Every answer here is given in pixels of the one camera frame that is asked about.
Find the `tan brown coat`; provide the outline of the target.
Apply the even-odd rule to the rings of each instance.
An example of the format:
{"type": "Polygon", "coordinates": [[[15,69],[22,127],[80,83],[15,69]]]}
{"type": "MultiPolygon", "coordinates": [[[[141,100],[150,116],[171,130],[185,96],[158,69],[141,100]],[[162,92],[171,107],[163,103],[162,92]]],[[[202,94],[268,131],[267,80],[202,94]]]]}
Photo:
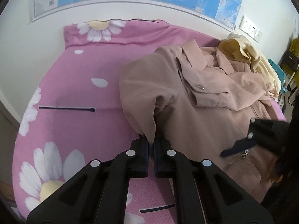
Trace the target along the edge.
{"type": "Polygon", "coordinates": [[[277,157],[256,146],[221,157],[253,119],[276,120],[265,80],[217,47],[163,46],[123,66],[120,99],[133,129],[150,143],[162,132],[188,159],[209,159],[261,202],[277,181],[277,157]]]}

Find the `turquoise patterned cloth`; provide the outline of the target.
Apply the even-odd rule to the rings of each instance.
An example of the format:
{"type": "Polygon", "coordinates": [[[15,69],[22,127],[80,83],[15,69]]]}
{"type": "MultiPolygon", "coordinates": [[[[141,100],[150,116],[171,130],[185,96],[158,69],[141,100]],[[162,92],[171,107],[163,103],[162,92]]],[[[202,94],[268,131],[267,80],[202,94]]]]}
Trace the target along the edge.
{"type": "Polygon", "coordinates": [[[281,81],[281,93],[285,93],[287,92],[287,88],[286,88],[286,74],[284,73],[284,71],[281,69],[281,67],[279,65],[277,65],[274,61],[272,61],[271,59],[268,59],[268,62],[270,63],[270,65],[273,67],[273,69],[275,70],[275,72],[277,73],[277,76],[279,78],[279,80],[281,81]]]}

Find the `black bag in background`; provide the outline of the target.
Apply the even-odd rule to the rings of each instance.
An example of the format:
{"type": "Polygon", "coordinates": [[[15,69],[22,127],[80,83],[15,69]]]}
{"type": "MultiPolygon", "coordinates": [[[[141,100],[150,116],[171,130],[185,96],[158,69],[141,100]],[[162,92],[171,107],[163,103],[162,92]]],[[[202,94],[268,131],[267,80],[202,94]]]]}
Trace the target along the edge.
{"type": "Polygon", "coordinates": [[[293,40],[290,48],[284,53],[282,69],[287,74],[293,74],[298,70],[298,38],[293,40]]]}

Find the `pink daisy bed sheet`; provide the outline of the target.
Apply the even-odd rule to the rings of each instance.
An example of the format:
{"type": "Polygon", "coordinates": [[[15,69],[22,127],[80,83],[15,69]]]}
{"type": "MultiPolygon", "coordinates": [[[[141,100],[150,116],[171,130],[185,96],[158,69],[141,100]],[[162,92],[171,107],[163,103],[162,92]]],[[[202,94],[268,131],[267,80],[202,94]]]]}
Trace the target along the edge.
{"type": "Polygon", "coordinates": [[[23,217],[93,159],[108,161],[138,134],[120,99],[124,65],[163,46],[219,40],[162,21],[86,22],[64,28],[65,51],[41,81],[20,124],[13,189],[23,217]]]}

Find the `cream yellow garment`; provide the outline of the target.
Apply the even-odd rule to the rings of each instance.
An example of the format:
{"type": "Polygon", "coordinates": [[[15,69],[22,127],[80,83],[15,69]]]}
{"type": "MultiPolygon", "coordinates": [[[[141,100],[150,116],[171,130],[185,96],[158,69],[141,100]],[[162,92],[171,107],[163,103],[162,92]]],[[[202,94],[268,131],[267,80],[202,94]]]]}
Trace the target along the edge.
{"type": "Polygon", "coordinates": [[[270,96],[278,98],[282,83],[265,55],[243,35],[231,33],[218,48],[230,60],[249,65],[254,73],[262,74],[270,96]]]}

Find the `white wall socket panel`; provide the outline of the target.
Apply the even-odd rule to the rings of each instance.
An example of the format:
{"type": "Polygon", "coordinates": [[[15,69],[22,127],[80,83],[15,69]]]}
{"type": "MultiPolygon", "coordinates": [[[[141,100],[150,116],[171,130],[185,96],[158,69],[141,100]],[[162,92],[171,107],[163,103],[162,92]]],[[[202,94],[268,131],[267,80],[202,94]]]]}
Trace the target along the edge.
{"type": "Polygon", "coordinates": [[[243,15],[239,29],[249,35],[257,43],[261,41],[263,32],[245,15],[243,15]]]}

